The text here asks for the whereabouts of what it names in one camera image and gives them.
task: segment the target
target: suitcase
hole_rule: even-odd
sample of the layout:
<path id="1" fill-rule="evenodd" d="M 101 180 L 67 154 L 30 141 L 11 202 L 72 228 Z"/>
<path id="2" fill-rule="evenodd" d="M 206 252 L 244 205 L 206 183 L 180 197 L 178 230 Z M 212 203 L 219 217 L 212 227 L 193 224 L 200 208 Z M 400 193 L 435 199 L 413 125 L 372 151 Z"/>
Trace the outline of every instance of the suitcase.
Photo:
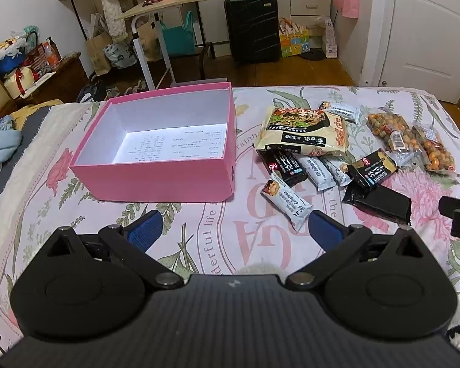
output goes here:
<path id="1" fill-rule="evenodd" d="M 280 60 L 278 0 L 225 0 L 224 7 L 236 63 Z"/>

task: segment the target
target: yellow cloth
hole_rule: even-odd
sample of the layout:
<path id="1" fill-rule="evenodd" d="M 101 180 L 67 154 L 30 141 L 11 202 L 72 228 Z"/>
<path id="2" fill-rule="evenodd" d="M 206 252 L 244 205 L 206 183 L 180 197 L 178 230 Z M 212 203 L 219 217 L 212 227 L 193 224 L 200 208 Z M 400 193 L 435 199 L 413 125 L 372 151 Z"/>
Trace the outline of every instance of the yellow cloth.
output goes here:
<path id="1" fill-rule="evenodd" d="M 16 125 L 16 130 L 22 130 L 24 127 L 26 119 L 31 116 L 35 111 L 37 111 L 39 108 L 43 108 L 44 106 L 54 106 L 54 105 L 60 105 L 63 102 L 60 101 L 59 99 L 53 99 L 48 102 L 43 102 L 38 105 L 27 105 L 23 107 L 22 109 L 19 109 L 16 112 L 13 112 L 10 114 L 10 116 L 13 117 L 13 121 L 15 122 Z"/>

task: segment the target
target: floral bedsheet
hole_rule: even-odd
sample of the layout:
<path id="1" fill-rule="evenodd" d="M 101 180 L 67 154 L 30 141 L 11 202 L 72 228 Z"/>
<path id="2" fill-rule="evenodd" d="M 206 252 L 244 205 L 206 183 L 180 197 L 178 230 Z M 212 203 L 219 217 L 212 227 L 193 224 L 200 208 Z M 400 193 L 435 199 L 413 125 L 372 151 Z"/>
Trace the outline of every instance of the floral bedsheet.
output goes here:
<path id="1" fill-rule="evenodd" d="M 50 166 L 31 190 L 14 234 L 5 240 L 0 256 L 0 348 L 6 350 L 21 337 L 10 309 L 10 290 L 35 253 L 58 227 L 70 225 L 78 233 L 97 232 L 118 223 L 123 226 L 146 211 L 158 209 L 163 216 L 163 235 L 148 254 L 183 277 L 192 273 L 233 274 L 254 263 L 268 263 L 277 271 L 291 273 L 320 256 L 323 251 L 309 236 L 299 232 L 260 194 L 269 175 L 256 155 L 265 108 L 317 108 L 322 100 L 362 105 L 362 118 L 348 125 L 349 152 L 359 159 L 381 145 L 366 126 L 374 108 L 388 106 L 407 122 L 434 125 L 453 154 L 457 180 L 432 177 L 410 167 L 395 174 L 386 185 L 412 199 L 412 226 L 433 252 L 454 284 L 460 300 L 460 240 L 450 236 L 451 220 L 438 212 L 442 195 L 460 197 L 460 131 L 439 102 L 417 90 L 358 87 L 268 87 L 235 89 L 237 114 L 236 190 L 223 203 L 180 204 L 103 202 L 89 193 L 68 169 L 70 158 L 99 109 L 99 103 L 64 139 Z M 307 181 L 295 191 L 329 216 L 346 225 L 362 223 L 377 233 L 395 233 L 397 225 L 341 204 L 344 189 L 317 192 Z M 454 325 L 460 324 L 460 303 Z"/>

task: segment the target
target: pink box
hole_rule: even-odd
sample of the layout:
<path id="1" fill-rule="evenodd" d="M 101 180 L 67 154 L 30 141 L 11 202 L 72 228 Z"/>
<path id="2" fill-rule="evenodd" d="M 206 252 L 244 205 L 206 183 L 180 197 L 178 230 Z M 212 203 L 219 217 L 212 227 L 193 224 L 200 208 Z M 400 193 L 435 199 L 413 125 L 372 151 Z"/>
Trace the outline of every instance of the pink box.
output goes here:
<path id="1" fill-rule="evenodd" d="M 70 168 L 101 201 L 221 202 L 234 190 L 230 83 L 110 99 Z"/>

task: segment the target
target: bed cover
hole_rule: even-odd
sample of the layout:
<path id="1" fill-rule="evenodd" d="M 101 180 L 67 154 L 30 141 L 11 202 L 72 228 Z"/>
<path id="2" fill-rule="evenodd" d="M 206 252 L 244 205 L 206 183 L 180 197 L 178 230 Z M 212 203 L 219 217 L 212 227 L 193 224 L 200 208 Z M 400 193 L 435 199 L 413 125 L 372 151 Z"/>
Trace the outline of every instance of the bed cover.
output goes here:
<path id="1" fill-rule="evenodd" d="M 269 175 L 257 157 L 258 136 L 265 108 L 317 108 L 330 100 L 362 105 L 362 118 L 348 125 L 349 151 L 368 155 L 381 145 L 366 126 L 374 108 L 388 106 L 406 121 L 433 124 L 454 155 L 460 174 L 460 131 L 440 103 L 425 92 L 410 89 L 358 87 L 268 87 L 234 90 L 237 114 L 236 190 L 223 203 L 114 203 L 96 200 L 68 169 L 81 138 L 104 104 L 53 107 L 38 135 L 14 168 L 0 195 L 0 352 L 21 337 L 10 308 L 10 290 L 35 253 L 58 227 L 97 233 L 108 224 L 123 226 L 144 212 L 158 209 L 163 235 L 148 254 L 183 277 L 191 273 L 233 274 L 256 264 L 273 265 L 289 274 L 323 251 L 307 226 L 295 232 L 287 218 L 260 194 Z M 419 168 L 403 170 L 386 185 L 412 199 L 412 226 L 454 284 L 460 301 L 460 240 L 451 238 L 451 220 L 438 212 L 442 195 L 460 197 L 458 180 L 431 177 Z M 295 191 L 346 225 L 361 223 L 377 233 L 395 233 L 397 225 L 341 204 L 344 189 L 317 192 L 306 181 Z M 460 324 L 460 302 L 453 325 Z"/>

